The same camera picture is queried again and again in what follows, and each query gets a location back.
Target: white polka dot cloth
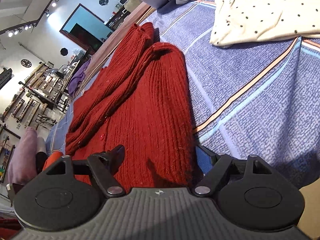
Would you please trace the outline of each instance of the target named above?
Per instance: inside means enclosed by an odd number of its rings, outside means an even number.
[[[215,0],[210,43],[320,38],[320,0]]]

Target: metal rivet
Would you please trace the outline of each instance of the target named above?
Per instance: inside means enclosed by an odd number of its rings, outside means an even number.
[[[210,188],[206,186],[199,186],[195,188],[195,192],[199,195],[210,193]]]
[[[112,186],[107,189],[107,192],[112,195],[120,194],[122,191],[122,188],[119,186]]]

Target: gray ribbed platform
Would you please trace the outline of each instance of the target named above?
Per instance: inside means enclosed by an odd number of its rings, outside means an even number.
[[[63,232],[22,230],[14,240],[307,240],[297,228],[258,233],[228,222],[210,199],[192,196],[186,188],[134,188],[109,199],[88,223]]]

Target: wooden frame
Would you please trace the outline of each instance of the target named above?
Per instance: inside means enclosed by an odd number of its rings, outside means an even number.
[[[71,17],[75,14],[75,12],[80,8],[83,7],[84,9],[86,9],[88,12],[90,12],[94,17],[96,17],[97,19],[99,19],[101,22],[104,23],[104,21],[96,16],[92,11],[90,11],[87,7],[83,6],[81,3],[79,3],[79,5],[77,6],[77,8],[72,12],[72,14],[69,16],[69,18],[66,20],[66,22],[64,23],[64,25],[62,26],[60,33],[62,33],[64,36],[66,36],[69,40],[72,40],[74,43],[78,44],[81,48],[88,50],[89,46],[86,44],[83,44],[79,39],[77,39],[76,37],[74,37],[73,35],[71,35],[70,33],[67,33],[66,31],[63,30],[63,28],[67,25],[68,21],[71,19]]]

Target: blue bedsheet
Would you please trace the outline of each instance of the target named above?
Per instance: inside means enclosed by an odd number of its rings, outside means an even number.
[[[209,44],[214,12],[214,0],[172,1],[145,20],[185,55],[196,139],[241,159],[257,154],[297,187],[313,182],[320,174],[320,41],[217,48]],[[52,128],[48,152],[64,152],[72,116],[73,105]]]

